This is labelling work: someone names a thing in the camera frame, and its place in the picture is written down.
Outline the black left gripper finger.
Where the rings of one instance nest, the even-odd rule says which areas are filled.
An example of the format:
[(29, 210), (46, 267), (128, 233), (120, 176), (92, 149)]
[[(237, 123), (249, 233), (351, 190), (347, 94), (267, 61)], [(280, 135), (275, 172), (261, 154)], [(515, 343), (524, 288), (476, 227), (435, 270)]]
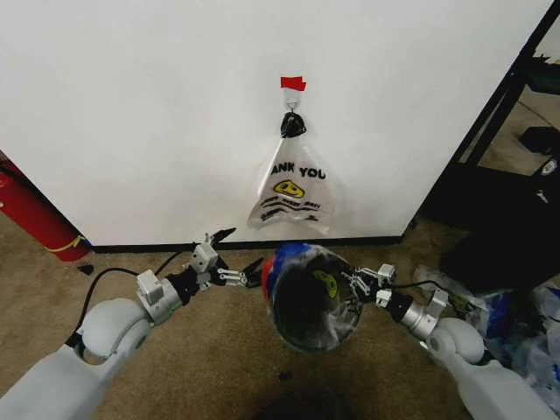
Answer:
[(209, 270), (210, 283), (217, 286), (239, 286), (248, 289), (260, 287), (262, 284), (262, 258), (258, 258), (242, 270), (230, 269), (219, 258), (217, 265)]
[(214, 247), (216, 244), (226, 239), (235, 231), (236, 231), (235, 227), (230, 227), (230, 228), (220, 229), (214, 234), (205, 234), (205, 239), (203, 242), (211, 247)]

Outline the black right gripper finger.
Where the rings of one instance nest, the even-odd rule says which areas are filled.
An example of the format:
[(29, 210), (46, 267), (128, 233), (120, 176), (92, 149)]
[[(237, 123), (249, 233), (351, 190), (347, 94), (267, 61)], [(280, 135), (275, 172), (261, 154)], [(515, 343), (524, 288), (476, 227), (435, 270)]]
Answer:
[(373, 303), (376, 300), (377, 286), (365, 283), (360, 279), (353, 279), (350, 282), (353, 294), (363, 304)]
[(349, 285), (365, 284), (371, 285), (379, 284), (378, 273), (368, 268), (355, 268), (344, 270), (341, 275), (346, 279)]

